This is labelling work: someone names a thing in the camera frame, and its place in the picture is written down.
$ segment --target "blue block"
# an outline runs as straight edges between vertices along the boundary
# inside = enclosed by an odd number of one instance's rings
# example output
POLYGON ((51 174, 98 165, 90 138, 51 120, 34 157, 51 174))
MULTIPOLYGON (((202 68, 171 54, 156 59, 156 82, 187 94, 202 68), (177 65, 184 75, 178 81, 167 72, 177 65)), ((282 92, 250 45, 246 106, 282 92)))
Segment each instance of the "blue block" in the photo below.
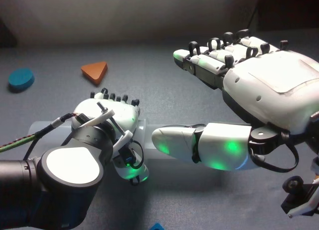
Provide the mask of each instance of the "blue block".
POLYGON ((150 230, 165 230, 165 229, 159 223, 157 223, 153 227, 151 227, 150 230))
POLYGON ((23 91, 34 82, 34 75, 29 68, 20 68, 9 76, 9 84, 15 91, 23 91))

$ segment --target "background wall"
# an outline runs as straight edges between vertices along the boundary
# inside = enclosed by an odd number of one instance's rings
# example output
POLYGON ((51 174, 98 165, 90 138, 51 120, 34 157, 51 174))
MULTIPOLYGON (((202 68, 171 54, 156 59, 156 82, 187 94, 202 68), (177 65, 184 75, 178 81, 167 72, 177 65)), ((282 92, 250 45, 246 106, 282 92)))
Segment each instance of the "background wall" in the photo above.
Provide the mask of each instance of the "background wall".
POLYGON ((257 0, 0 0, 19 45, 220 35, 246 28, 257 0))

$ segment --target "orange triangle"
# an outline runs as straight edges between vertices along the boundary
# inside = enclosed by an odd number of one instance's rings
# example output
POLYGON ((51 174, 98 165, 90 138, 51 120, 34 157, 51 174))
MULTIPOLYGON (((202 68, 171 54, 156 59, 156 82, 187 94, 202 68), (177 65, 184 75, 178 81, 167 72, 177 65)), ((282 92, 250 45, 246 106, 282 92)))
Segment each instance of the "orange triangle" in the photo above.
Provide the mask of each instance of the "orange triangle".
POLYGON ((81 67, 83 75, 95 85, 101 83, 107 69, 108 66, 106 62, 97 62, 81 67))

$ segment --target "gray fabric surface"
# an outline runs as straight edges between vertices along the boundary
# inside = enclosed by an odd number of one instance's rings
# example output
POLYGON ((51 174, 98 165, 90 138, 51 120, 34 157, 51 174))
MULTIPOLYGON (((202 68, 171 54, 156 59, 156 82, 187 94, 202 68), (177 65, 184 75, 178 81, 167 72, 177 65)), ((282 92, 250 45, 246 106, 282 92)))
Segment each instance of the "gray fabric surface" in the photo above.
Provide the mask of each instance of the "gray fabric surface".
MULTIPOLYGON (((260 33, 278 46, 288 39, 290 49, 319 61, 317 29, 260 33)), ((141 118, 150 123, 209 123, 242 121, 226 106, 219 90, 212 90, 179 69, 172 53, 189 41, 204 44, 209 37, 164 40, 151 44, 78 46, 0 50, 0 143, 24 136, 37 120, 53 120, 71 112, 90 91, 107 87, 116 95, 141 100, 141 118), (99 88, 82 77, 82 65, 107 61, 109 70, 99 88), (7 78, 13 70, 29 67, 34 84, 25 92, 10 93, 7 78)), ((293 175, 310 182, 315 155, 305 144, 297 146, 299 166, 288 174, 264 169, 224 172, 190 166, 178 160, 149 160, 149 179, 131 187, 107 168, 85 221, 84 229, 147 230, 159 222, 166 230, 315 230, 317 217, 289 219, 280 204, 282 183, 293 175)), ((0 155, 21 159, 25 148, 0 155)), ((289 151, 280 147, 267 157, 273 164, 293 165, 289 151)))

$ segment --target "table surface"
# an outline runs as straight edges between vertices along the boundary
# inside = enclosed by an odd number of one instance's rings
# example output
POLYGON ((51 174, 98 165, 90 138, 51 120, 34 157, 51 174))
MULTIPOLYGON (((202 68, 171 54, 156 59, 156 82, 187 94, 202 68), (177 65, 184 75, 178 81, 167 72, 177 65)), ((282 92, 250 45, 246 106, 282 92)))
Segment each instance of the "table surface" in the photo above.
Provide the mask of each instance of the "table surface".
MULTIPOLYGON (((291 50, 319 61, 318 29, 256 36, 275 46, 287 39, 291 50)), ((37 120, 53 120, 73 111, 91 91, 103 87, 116 95, 128 94, 130 100, 139 98, 141 118, 149 123, 242 123, 223 102, 219 90, 208 88, 174 64, 173 51, 187 49, 191 40, 204 44, 208 38, 0 49, 0 143, 26 135, 37 120), (80 68, 100 61, 107 61, 109 70, 95 87, 80 68), (7 79, 22 67, 33 71, 35 82, 28 90, 13 94, 7 89, 7 79)), ((314 177, 310 164, 315 155, 305 144, 297 148, 299 166, 288 174, 264 169, 224 172, 178 160, 151 159, 150 178, 131 187, 110 165, 86 219, 76 229, 147 230, 156 222, 166 230, 318 229, 317 217, 289 219, 280 207, 286 197, 281 186, 287 178, 300 175, 310 182, 314 177)), ((2 153, 0 159, 22 159, 25 152, 25 148, 13 149, 2 153)), ((293 164, 293 157, 283 147, 267 160, 285 167, 293 164)))

